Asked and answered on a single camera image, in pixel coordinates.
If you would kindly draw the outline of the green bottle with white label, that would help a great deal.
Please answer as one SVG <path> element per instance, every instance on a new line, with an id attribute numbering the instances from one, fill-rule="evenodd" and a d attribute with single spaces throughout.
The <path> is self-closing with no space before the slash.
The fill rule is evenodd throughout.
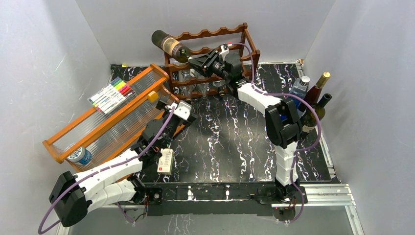
<path id="1" fill-rule="evenodd" d="M 302 123 L 302 134 L 308 135 L 317 126 L 317 120 L 321 120 L 325 116 L 325 106 L 332 99 L 332 95 L 326 93 L 322 96 L 318 103 L 311 105 L 318 118 L 315 118 L 310 109 L 304 113 L 300 121 Z"/>

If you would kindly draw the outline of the blue white tape roll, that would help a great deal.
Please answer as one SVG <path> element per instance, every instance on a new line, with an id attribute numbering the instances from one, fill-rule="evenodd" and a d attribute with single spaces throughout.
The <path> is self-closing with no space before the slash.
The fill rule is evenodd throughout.
<path id="1" fill-rule="evenodd" d="M 85 147 L 80 147 L 71 153 L 67 160 L 76 165 L 87 165 L 92 160 L 92 154 Z"/>

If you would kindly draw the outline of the dark red gold-capped bottle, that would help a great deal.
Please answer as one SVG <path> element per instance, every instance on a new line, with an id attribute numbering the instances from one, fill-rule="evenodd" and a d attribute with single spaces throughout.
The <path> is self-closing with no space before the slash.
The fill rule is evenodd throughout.
<path id="1" fill-rule="evenodd" d="M 317 103 L 318 98 L 321 95 L 322 89 L 327 83 L 327 81 L 331 78 L 330 72 L 324 72 L 321 77 L 318 79 L 317 83 L 306 93 L 304 100 L 308 104 Z"/>

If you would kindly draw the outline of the colour marker pen pack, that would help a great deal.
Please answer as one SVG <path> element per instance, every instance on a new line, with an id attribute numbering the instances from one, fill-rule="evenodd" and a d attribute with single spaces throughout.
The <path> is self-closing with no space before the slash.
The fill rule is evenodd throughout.
<path id="1" fill-rule="evenodd" d="M 134 93 L 130 85 L 117 77 L 106 87 L 88 98 L 88 101 L 101 114 L 107 115 Z"/>

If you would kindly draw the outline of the orange wooden tiered shelf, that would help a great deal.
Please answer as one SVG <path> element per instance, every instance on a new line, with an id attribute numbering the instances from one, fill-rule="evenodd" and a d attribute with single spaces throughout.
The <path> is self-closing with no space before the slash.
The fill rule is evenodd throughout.
<path id="1" fill-rule="evenodd" d="M 168 98 L 168 103 L 178 102 L 165 86 L 169 75 L 155 64 L 127 82 L 132 89 L 119 106 L 104 114 L 95 107 L 90 108 L 43 145 L 52 158 L 68 162 L 76 149 L 84 147 L 91 152 L 92 159 L 86 165 L 70 163 L 76 172 L 91 170 L 117 156 L 134 144 L 147 123 L 160 119 L 163 112 L 156 108 L 157 101 L 150 101 L 151 92 L 159 98 Z"/>

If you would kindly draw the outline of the white box with red label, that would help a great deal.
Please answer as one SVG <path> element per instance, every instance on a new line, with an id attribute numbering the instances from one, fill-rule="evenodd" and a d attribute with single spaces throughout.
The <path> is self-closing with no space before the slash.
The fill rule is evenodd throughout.
<path id="1" fill-rule="evenodd" d="M 174 160 L 174 151 L 170 148 L 161 149 L 158 161 L 157 173 L 159 175 L 171 175 Z"/>

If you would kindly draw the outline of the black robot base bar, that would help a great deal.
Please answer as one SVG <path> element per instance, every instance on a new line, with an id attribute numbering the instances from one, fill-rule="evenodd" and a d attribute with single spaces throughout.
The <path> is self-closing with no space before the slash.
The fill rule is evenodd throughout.
<path id="1" fill-rule="evenodd" d="M 142 207 L 147 216 L 175 214 L 256 214 L 291 219 L 307 203 L 305 188 L 277 182 L 144 183 L 128 209 Z"/>

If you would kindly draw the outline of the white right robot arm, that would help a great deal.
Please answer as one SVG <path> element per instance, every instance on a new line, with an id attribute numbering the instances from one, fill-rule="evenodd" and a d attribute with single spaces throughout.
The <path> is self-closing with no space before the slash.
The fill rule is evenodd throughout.
<path id="1" fill-rule="evenodd" d="M 204 77 L 215 74 L 222 78 L 229 93 L 265 116 L 266 133 L 277 156 L 276 180 L 281 185 L 276 188 L 276 198 L 282 203 L 289 202 L 295 196 L 291 184 L 297 180 L 294 176 L 294 157 L 301 126 L 293 100 L 274 97 L 251 84 L 243 75 L 243 65 L 238 54 L 228 53 L 222 56 L 213 49 L 197 58 L 189 57 L 188 63 Z"/>

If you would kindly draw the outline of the clear bottle with gold cap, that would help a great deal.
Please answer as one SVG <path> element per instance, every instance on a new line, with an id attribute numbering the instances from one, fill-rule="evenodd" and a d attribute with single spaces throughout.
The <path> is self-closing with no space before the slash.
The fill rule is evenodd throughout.
<path id="1" fill-rule="evenodd" d="M 180 71 L 180 76 L 179 76 L 179 81 L 180 82 L 188 82 L 192 79 L 190 70 L 182 70 Z M 192 96 L 192 92 L 194 91 L 195 86 L 194 85 L 186 85 L 186 86 L 181 86 L 180 90 L 182 91 L 184 97 L 185 97 L 185 102 L 191 104 L 191 96 Z"/>

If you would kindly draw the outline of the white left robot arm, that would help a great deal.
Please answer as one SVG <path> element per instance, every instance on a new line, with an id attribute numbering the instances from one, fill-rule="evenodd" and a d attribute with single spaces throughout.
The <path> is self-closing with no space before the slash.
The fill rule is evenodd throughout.
<path id="1" fill-rule="evenodd" d="M 163 118 L 147 123 L 138 141 L 112 160 L 90 170 L 72 174 L 62 173 L 49 196 L 52 211 L 58 216 L 57 223 L 71 227 L 88 213 L 100 207 L 122 201 L 135 204 L 161 202 L 162 190 L 145 187 L 136 173 L 157 164 L 157 173 L 172 172 L 174 151 L 168 146 L 180 125 L 189 126 L 197 118 L 187 102 L 168 104 L 158 101 Z"/>

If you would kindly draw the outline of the green bottle with tan label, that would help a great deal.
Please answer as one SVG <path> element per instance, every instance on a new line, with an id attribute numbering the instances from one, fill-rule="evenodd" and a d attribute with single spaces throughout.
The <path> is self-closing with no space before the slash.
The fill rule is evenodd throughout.
<path id="1" fill-rule="evenodd" d="M 171 35 L 162 30 L 156 30 L 151 36 L 152 43 L 170 55 L 179 63 L 187 63 L 191 56 L 190 49 Z"/>

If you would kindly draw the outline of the brown wooden wine rack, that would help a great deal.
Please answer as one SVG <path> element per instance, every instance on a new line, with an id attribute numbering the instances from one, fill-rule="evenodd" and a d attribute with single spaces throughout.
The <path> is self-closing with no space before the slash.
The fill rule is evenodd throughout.
<path id="1" fill-rule="evenodd" d="M 200 50 L 190 50 L 181 41 L 195 40 L 207 37 L 218 37 L 241 33 L 238 43 L 222 44 L 216 48 L 203 47 Z M 203 29 L 198 33 L 183 32 L 179 36 L 167 36 L 173 39 L 172 46 L 161 47 L 164 51 L 165 71 L 169 76 L 175 72 L 194 69 L 204 79 L 192 77 L 188 81 L 171 79 L 169 86 L 184 87 L 208 82 L 224 81 L 221 89 L 213 90 L 207 95 L 224 95 L 230 92 L 237 94 L 236 82 L 239 80 L 253 81 L 258 67 L 260 50 L 256 49 L 248 31 L 248 24 L 242 23 L 234 29 L 221 27 L 216 31 Z"/>

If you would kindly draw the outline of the clear bottle without cap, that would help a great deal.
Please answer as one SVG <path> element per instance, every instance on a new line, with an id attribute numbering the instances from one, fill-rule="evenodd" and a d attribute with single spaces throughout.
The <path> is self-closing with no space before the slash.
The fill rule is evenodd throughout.
<path id="1" fill-rule="evenodd" d="M 196 87 L 199 90 L 199 92 L 202 94 L 202 98 L 207 98 L 208 92 L 210 90 L 209 83 L 205 82 L 206 79 L 207 78 L 204 77 L 204 76 L 197 76 L 196 77 L 196 80 L 200 82 L 196 85 Z"/>

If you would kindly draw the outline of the blue square bottle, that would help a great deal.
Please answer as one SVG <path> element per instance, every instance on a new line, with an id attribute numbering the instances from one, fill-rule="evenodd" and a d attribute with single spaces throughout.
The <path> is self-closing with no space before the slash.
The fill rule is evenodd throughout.
<path id="1" fill-rule="evenodd" d="M 289 91 L 289 94 L 304 99 L 308 90 L 309 82 L 310 78 L 308 76 L 302 76 L 294 82 Z"/>

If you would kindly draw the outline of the yellow block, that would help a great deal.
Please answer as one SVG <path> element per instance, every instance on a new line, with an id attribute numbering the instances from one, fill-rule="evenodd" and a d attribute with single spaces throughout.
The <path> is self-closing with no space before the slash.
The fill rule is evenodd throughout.
<path id="1" fill-rule="evenodd" d="M 150 101 L 151 103 L 156 102 L 158 99 L 159 99 L 159 95 L 156 91 L 151 91 L 147 95 L 147 100 Z"/>

